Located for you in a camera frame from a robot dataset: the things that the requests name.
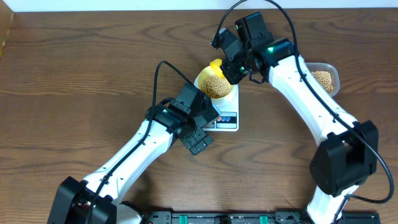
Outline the yellow measuring scoop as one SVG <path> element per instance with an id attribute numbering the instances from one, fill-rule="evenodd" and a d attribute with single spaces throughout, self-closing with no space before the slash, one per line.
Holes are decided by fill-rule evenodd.
<path id="1" fill-rule="evenodd" d="M 213 61 L 210 62 L 210 68 L 212 69 L 212 71 L 214 72 L 214 74 L 217 77 L 219 77 L 221 79 L 225 79 L 225 76 L 221 69 L 222 63 L 223 63 L 222 59 L 220 59 L 220 58 L 214 59 Z"/>

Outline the yellow plastic bowl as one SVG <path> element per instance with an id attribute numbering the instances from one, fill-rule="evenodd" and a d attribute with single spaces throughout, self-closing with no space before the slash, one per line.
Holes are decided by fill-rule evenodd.
<path id="1" fill-rule="evenodd" d="M 214 72 L 212 71 L 212 69 L 210 68 L 210 66 L 204 68 L 200 72 L 200 74 L 198 76 L 198 87 L 199 87 L 199 89 L 200 89 L 200 85 L 201 85 L 202 81 L 209 75 L 215 75 Z"/>

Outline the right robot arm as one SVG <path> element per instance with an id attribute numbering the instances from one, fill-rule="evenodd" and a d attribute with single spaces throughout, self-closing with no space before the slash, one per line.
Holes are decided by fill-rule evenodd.
<path id="1" fill-rule="evenodd" d="M 375 173 L 379 133 L 359 123 L 316 81 L 297 42 L 274 40 L 260 12 L 235 22 L 237 34 L 218 27 L 212 45 L 226 55 L 220 69 L 231 84 L 260 74 L 279 90 L 308 126 L 318 146 L 310 163 L 317 187 L 306 213 L 312 223 L 336 223 L 347 201 Z"/>

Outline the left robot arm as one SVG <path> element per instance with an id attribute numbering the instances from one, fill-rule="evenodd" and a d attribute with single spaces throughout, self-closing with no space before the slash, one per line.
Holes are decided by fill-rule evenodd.
<path id="1" fill-rule="evenodd" d="M 49 223 L 140 223 L 143 216 L 122 202 L 139 176 L 176 140 L 196 155 L 213 140 L 203 126 L 221 115 L 213 103 L 166 99 L 148 109 L 137 133 L 101 168 L 58 187 Z"/>

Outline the soybeans in yellow bowl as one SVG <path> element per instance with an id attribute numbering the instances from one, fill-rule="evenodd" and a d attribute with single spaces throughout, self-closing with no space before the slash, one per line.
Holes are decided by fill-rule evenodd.
<path id="1" fill-rule="evenodd" d="M 202 81 L 200 89 L 210 98 L 222 98 L 231 92 L 233 86 L 225 78 L 209 75 Z"/>

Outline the white digital kitchen scale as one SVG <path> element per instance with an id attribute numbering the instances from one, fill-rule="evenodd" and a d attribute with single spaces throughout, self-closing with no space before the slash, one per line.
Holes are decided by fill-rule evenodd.
<path id="1" fill-rule="evenodd" d="M 220 117 L 203 127 L 205 131 L 235 132 L 239 129 L 239 85 L 222 98 L 212 98 L 212 103 L 221 113 Z"/>

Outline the pile of soybeans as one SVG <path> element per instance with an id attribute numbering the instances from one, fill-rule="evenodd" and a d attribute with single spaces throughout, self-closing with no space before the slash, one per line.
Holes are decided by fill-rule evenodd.
<path id="1" fill-rule="evenodd" d="M 327 71 L 313 71 L 312 75 L 318 81 L 319 84 L 328 92 L 332 93 L 334 90 L 331 73 Z"/>

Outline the clear plastic container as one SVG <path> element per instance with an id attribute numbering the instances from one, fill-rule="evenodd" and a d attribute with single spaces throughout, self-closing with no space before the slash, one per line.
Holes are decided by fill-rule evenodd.
<path id="1" fill-rule="evenodd" d="M 314 78 L 333 97 L 340 90 L 340 79 L 336 68 L 328 63 L 306 63 Z"/>

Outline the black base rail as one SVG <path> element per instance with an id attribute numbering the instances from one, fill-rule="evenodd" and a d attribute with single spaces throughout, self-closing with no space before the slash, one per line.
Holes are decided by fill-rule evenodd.
<path id="1" fill-rule="evenodd" d="M 306 224 L 302 212 L 274 213 L 173 213 L 157 211 L 144 215 L 143 224 Z"/>

